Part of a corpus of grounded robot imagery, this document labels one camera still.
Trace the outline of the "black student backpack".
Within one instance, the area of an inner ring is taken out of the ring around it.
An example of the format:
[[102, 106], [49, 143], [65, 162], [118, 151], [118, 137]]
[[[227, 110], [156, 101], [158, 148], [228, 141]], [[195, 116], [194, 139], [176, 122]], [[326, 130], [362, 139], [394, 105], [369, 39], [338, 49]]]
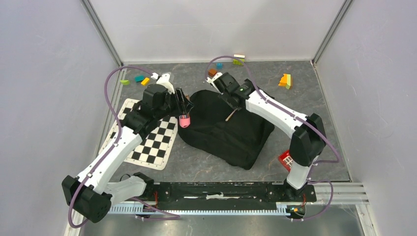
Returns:
[[194, 104], [191, 124], [178, 129], [181, 139], [232, 166], [251, 169], [275, 126], [247, 110], [236, 111], [225, 122], [233, 109], [214, 91], [197, 91], [190, 101]]

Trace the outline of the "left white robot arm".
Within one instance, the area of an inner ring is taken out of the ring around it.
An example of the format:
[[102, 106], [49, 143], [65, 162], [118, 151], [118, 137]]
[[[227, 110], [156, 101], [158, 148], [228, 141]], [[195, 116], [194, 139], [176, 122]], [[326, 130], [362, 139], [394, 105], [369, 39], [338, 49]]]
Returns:
[[102, 220], [110, 208], [125, 200], [140, 197], [149, 200], [154, 186], [140, 176], [110, 182], [111, 177], [128, 154], [158, 126], [164, 117], [181, 118], [191, 111], [193, 103], [180, 88], [170, 93], [163, 85], [150, 85], [123, 120], [117, 120], [118, 131], [113, 141], [76, 177], [66, 176], [62, 181], [65, 201], [69, 206], [68, 221], [73, 228], [72, 211], [92, 223]]

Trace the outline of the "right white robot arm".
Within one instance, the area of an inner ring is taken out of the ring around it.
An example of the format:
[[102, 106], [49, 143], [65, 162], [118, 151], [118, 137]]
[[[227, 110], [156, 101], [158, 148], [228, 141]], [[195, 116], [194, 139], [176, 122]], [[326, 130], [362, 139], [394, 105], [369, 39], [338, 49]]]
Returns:
[[291, 139], [289, 155], [293, 163], [285, 180], [284, 195], [291, 201], [298, 200], [304, 194], [303, 187], [313, 162], [326, 146], [321, 117], [296, 112], [275, 101], [249, 79], [239, 84], [228, 72], [218, 72], [206, 81], [231, 108], [244, 109], [266, 119]]

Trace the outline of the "pink capped marker tube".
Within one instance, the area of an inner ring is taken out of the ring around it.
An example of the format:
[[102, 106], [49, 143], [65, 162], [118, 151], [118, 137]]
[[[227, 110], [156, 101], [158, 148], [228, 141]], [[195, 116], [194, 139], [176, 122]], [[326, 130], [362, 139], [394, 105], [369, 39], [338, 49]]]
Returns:
[[181, 128], [187, 128], [191, 124], [191, 119], [189, 113], [180, 115], [178, 117], [179, 125]]

